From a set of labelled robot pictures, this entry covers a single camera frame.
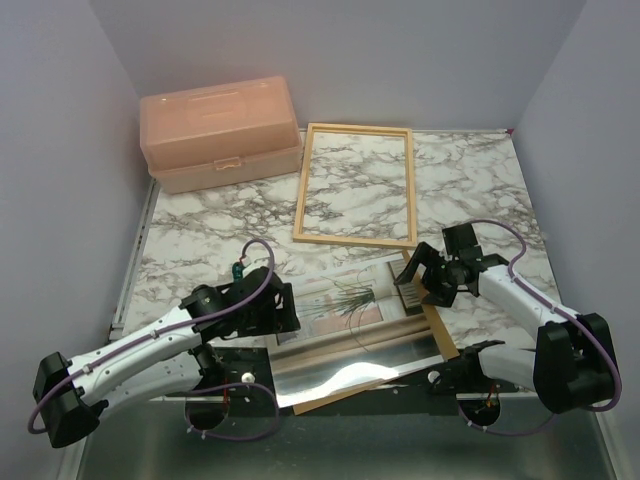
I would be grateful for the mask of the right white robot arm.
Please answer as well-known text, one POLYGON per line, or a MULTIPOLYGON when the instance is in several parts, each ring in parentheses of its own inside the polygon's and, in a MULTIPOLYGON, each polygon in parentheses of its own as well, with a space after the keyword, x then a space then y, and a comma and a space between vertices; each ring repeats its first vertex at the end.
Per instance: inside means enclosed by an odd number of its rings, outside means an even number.
POLYGON ((480 392, 500 380, 536 393, 554 414, 615 407, 622 380, 607 321, 553 301, 517 273, 514 259, 484 253, 475 224, 443 229, 443 252, 419 243, 394 282, 418 277, 426 291, 423 304, 434 307, 452 306, 460 293, 481 297, 518 321, 535 345, 521 349, 490 340, 467 347, 431 368, 432 391, 480 392))

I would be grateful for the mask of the light wooden picture frame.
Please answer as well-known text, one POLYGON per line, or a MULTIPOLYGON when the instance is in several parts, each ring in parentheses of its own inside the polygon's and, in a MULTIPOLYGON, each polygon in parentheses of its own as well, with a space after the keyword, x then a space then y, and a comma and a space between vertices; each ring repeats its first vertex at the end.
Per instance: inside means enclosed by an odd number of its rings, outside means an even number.
POLYGON ((349 247, 367 247, 384 249, 412 249, 417 246, 417 209, 416 209, 416 187, 414 168, 414 145, 413 133, 410 128, 388 127, 388 126, 365 126, 351 124, 332 124, 312 122, 307 126, 305 136, 304 153, 300 172, 300 182, 298 188, 298 198, 292 240, 298 243, 340 245, 349 247), (406 210, 407 210, 407 240, 395 239, 368 239, 357 237, 346 237, 337 235, 312 235, 304 232, 304 216, 306 208, 306 194, 311 173, 312 151, 314 135, 316 133, 330 134, 350 134, 368 136, 399 137, 404 141, 405 148, 405 178, 406 178, 406 210))

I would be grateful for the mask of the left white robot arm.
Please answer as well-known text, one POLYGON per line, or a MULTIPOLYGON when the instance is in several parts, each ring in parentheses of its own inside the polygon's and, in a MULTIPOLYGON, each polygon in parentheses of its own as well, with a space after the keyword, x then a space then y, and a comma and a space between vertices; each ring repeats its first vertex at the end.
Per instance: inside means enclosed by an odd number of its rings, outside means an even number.
POLYGON ((129 336, 70 359, 54 352, 38 366, 35 416, 54 448, 93 433, 120 408, 158 396, 214 393, 240 376, 213 340, 299 330, 293 287, 266 267, 221 285, 199 285, 164 316, 129 336))

